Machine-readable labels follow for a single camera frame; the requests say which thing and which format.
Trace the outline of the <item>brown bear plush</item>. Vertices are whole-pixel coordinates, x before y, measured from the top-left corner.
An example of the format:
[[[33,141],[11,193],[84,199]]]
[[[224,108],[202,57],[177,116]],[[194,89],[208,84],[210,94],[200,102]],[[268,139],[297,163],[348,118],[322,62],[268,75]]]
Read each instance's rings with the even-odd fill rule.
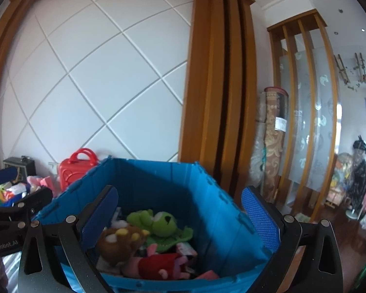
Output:
[[[148,230],[132,225],[124,228],[108,228],[101,233],[96,246],[102,258],[111,267],[115,267],[121,262],[130,260],[149,235]]]

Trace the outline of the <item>light green frog plush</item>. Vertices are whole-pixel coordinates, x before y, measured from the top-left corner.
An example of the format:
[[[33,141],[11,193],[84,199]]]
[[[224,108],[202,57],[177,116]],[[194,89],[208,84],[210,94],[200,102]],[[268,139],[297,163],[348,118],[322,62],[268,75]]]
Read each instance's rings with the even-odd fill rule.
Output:
[[[141,230],[147,230],[147,245],[157,244],[157,253],[164,253],[178,243],[187,242],[193,237],[193,229],[178,227],[177,221],[168,212],[140,210],[127,216],[127,222]]]

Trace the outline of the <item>red dressed pig plush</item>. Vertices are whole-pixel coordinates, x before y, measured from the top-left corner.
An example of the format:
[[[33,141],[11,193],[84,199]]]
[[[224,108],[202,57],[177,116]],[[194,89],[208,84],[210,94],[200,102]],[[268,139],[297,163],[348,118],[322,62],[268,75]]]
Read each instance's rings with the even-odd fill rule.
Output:
[[[157,253],[157,244],[153,243],[148,246],[146,257],[131,257],[121,267],[121,273],[128,278],[149,281],[188,280],[190,274],[182,272],[187,262],[187,256],[179,253]]]

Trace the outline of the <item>pink tissue pack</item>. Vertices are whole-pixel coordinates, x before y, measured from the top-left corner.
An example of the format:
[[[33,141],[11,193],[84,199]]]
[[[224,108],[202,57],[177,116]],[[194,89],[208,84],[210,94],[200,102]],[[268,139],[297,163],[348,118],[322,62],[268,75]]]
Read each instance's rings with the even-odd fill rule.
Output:
[[[55,183],[53,182],[53,180],[50,176],[42,178],[40,180],[40,185],[42,187],[49,188],[52,191],[54,198],[58,197],[59,189],[55,186]]]

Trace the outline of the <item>yellow duck plush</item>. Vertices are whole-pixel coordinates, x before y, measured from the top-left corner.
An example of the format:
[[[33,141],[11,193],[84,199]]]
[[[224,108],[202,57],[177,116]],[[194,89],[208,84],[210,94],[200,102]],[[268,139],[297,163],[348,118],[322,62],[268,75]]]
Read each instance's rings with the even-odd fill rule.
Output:
[[[5,189],[0,188],[0,201],[6,202],[7,201],[7,191]]]

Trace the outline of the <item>black gift box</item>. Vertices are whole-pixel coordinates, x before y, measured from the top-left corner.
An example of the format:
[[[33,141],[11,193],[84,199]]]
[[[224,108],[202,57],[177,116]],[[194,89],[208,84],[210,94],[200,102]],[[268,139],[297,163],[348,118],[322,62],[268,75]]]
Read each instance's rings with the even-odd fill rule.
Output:
[[[28,156],[9,157],[3,160],[4,168],[16,168],[16,177],[12,180],[12,184],[26,183],[28,176],[36,176],[35,161]]]

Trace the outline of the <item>pink pig plush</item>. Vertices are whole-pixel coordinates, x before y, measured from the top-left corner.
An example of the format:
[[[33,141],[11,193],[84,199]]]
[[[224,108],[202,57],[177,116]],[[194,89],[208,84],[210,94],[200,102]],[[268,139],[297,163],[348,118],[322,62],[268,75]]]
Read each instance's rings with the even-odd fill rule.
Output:
[[[43,178],[39,176],[28,176],[27,177],[28,185],[30,186],[30,193],[34,193],[40,190],[43,186]]]

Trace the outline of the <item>red bear suitcase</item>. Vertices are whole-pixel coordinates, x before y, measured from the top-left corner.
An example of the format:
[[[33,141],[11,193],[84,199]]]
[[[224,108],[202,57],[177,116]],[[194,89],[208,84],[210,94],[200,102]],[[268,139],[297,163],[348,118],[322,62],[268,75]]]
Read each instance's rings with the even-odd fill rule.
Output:
[[[67,190],[70,184],[82,178],[98,163],[99,160],[96,154],[87,147],[76,150],[69,158],[64,159],[58,166],[61,192]]]

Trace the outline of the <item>blue plastic storage crate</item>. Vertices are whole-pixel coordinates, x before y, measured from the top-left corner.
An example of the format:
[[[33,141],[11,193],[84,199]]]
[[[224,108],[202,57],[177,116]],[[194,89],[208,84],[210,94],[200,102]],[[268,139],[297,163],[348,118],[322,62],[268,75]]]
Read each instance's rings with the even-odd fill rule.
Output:
[[[152,209],[193,229],[193,248],[214,281],[139,281],[106,275],[114,292],[246,292],[270,260],[253,223],[197,163],[108,157],[41,210],[43,224],[78,215],[106,186],[118,192],[123,214]]]

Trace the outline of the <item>rolled patterned carpet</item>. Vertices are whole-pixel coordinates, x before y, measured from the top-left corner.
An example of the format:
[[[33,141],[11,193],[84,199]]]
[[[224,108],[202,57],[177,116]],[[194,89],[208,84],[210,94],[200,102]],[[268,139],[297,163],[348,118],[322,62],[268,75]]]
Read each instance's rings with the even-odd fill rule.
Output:
[[[254,147],[248,183],[259,189],[262,197],[274,202],[278,172],[284,148],[289,96],[279,87],[267,87],[257,97]]]

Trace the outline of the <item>wooden slat room divider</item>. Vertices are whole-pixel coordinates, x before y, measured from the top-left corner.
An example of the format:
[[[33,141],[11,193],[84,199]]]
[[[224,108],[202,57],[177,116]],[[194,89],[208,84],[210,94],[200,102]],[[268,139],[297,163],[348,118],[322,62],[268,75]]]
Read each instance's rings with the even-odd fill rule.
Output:
[[[314,221],[328,192],[340,140],[341,106],[333,48],[317,9],[268,27],[282,137],[274,201]]]

